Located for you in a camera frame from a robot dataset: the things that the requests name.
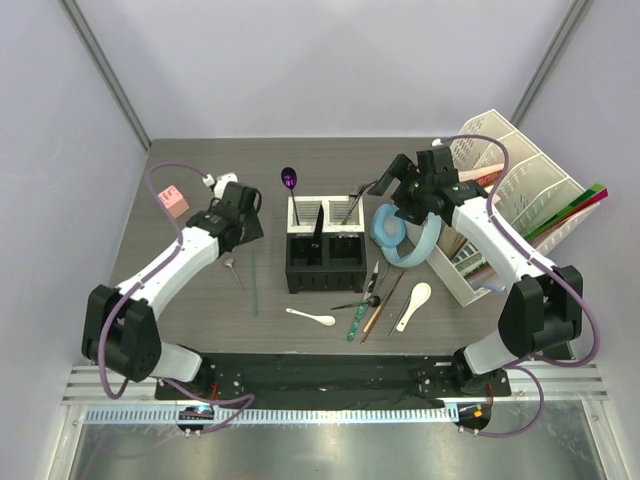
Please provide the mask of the teal chopstick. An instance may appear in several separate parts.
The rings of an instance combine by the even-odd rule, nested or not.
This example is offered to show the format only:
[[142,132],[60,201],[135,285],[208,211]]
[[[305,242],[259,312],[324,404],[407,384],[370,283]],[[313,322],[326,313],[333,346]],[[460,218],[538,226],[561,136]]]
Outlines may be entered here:
[[259,314],[258,307],[258,293],[257,293],[257,268],[256,268],[256,253],[255,251],[251,252],[250,256],[250,265],[251,265],[251,299],[252,299],[252,315],[253,317],[257,317]]

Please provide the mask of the purple iridescent spoon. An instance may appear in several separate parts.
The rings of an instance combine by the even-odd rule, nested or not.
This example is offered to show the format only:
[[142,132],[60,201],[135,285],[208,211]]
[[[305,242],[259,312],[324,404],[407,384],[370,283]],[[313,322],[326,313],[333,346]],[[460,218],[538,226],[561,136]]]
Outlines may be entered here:
[[284,167],[281,170],[280,176],[281,176],[281,181],[282,181],[283,185],[290,192],[290,196],[291,196],[291,199],[292,199],[292,205],[293,205],[294,218],[295,218],[295,221],[296,221],[296,225],[299,226],[300,225],[299,213],[298,213],[297,203],[296,203],[295,194],[294,194],[294,189],[295,189],[295,187],[297,185],[297,173],[296,173],[295,169],[292,168],[292,167]]

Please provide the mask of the black knife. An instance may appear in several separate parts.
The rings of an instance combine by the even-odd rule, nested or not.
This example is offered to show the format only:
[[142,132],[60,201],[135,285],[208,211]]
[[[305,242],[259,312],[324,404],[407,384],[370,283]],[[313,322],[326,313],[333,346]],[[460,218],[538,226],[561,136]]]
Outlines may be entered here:
[[322,263],[322,232],[324,227],[324,207],[319,206],[314,232],[311,237],[309,249],[307,250],[306,264],[311,266],[317,263]]

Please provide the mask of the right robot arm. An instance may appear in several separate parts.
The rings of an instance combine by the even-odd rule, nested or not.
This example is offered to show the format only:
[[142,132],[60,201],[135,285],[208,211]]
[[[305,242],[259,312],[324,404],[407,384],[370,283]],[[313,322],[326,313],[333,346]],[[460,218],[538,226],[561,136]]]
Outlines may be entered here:
[[381,196],[393,181],[399,183],[391,195],[396,217],[414,225],[442,219],[474,244],[508,290],[496,329],[454,353],[457,391],[475,394],[497,370],[580,336],[580,272],[539,254],[495,209],[491,193],[461,181],[449,147],[420,151],[415,160],[397,155],[368,192]]

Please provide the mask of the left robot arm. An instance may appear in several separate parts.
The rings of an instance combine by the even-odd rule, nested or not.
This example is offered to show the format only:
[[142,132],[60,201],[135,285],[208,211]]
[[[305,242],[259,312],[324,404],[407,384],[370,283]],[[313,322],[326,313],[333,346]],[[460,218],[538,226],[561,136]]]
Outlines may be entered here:
[[176,240],[143,270],[116,287],[99,285],[88,297],[82,355],[126,379],[178,381],[190,398],[213,385],[202,354],[161,340],[157,322],[175,295],[221,255],[264,236],[262,195],[233,175],[213,188],[214,198],[178,230]]

